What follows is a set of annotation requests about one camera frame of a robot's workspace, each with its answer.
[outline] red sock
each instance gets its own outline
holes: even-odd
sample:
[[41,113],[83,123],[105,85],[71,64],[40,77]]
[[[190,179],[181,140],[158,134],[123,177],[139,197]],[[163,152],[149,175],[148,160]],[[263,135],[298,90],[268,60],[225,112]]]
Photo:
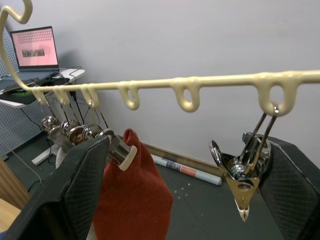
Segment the red sock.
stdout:
[[137,154],[126,171],[113,160],[104,169],[101,195],[93,219],[98,240],[164,240],[173,197],[137,134],[128,129],[123,141]]

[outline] laptop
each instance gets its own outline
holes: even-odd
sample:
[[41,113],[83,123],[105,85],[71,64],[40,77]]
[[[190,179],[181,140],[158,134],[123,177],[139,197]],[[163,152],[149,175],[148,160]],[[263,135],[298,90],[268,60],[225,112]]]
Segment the laptop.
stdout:
[[[28,86],[40,85],[59,73],[54,33],[51,26],[10,32],[18,64],[17,75]],[[20,88],[12,76],[0,80],[0,90]]]

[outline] dark floor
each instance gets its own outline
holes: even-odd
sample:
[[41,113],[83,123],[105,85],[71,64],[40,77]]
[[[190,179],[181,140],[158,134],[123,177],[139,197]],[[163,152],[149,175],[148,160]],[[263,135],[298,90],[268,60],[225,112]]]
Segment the dark floor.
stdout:
[[[47,148],[46,136],[39,135],[15,153],[45,180],[55,170],[55,165],[46,160],[35,166],[31,160]],[[29,189],[38,180],[37,176],[14,155],[8,154],[8,157],[6,163]],[[55,157],[51,156],[49,161],[54,162]],[[174,198],[167,240],[283,240],[259,194],[253,196],[249,217],[244,223],[225,182],[215,186],[162,166],[157,165],[157,168]],[[33,194],[39,185],[39,182],[35,183],[30,193]]]

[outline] cream hanger bar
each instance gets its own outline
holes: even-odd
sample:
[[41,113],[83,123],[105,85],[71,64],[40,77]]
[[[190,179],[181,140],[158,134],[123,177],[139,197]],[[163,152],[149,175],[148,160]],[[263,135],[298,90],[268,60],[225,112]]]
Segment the cream hanger bar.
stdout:
[[[320,70],[312,71],[285,71],[285,72],[262,72],[256,74],[230,75],[230,76],[191,76],[178,77],[159,80],[133,80],[120,82],[90,83],[81,85],[62,86],[26,86],[15,73],[8,56],[5,52],[3,31],[8,15],[12,16],[18,23],[28,22],[33,6],[31,0],[23,0],[24,12],[19,15],[9,6],[4,6],[0,13],[0,54],[1,58],[16,81],[16,83],[26,91],[32,91],[36,99],[41,104],[47,104],[44,92],[54,92],[59,101],[69,105],[67,92],[81,91],[86,102],[94,108],[99,107],[98,90],[119,90],[124,103],[132,110],[137,110],[140,106],[139,89],[172,88],[175,92],[179,106],[186,112],[192,113],[200,105],[200,89],[202,87],[219,86],[254,86],[259,95],[261,109],[272,116],[274,104],[270,99],[270,90],[273,86],[281,86],[283,89],[283,103],[278,105],[278,116],[288,114],[294,107],[297,95],[297,88],[301,84],[320,83]],[[184,90],[189,90],[192,100],[186,100]]]

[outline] pegboard wall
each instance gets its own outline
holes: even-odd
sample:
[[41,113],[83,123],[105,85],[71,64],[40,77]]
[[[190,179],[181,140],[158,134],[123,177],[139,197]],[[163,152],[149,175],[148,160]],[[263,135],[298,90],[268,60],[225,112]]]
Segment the pegboard wall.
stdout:
[[[16,60],[15,50],[11,41],[11,37],[7,30],[4,30],[3,41],[6,54],[8,55],[12,66],[17,71],[18,64]],[[0,75],[5,76],[9,74],[2,59],[0,60]],[[0,104],[0,156],[3,157],[11,150],[19,147],[28,140],[38,135],[40,128],[32,123],[22,112],[22,110],[29,116],[32,121],[37,124],[41,123],[41,119],[49,113],[46,107],[41,112],[37,101],[29,104],[23,108],[13,108]]]

